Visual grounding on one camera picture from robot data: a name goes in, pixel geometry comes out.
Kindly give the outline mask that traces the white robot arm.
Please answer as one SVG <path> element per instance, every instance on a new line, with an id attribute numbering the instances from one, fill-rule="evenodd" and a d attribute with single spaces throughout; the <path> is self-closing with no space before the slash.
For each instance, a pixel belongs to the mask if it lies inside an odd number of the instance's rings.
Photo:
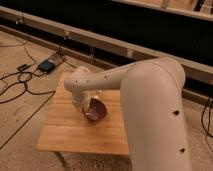
<path id="1" fill-rule="evenodd" d="M 192 171 L 182 103 L 182 65 L 156 58 L 92 73 L 80 66 L 64 81 L 81 106 L 91 90 L 118 90 L 133 171 Z"/>

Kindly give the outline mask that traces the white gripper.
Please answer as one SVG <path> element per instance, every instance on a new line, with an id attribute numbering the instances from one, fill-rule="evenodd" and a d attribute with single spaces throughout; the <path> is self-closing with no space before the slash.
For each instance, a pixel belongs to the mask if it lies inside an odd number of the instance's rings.
<path id="1" fill-rule="evenodd" d="M 82 110 L 83 113 L 87 113 L 90 110 L 90 100 L 94 94 L 92 91 L 83 91 L 72 94 L 72 103 L 75 107 Z"/>

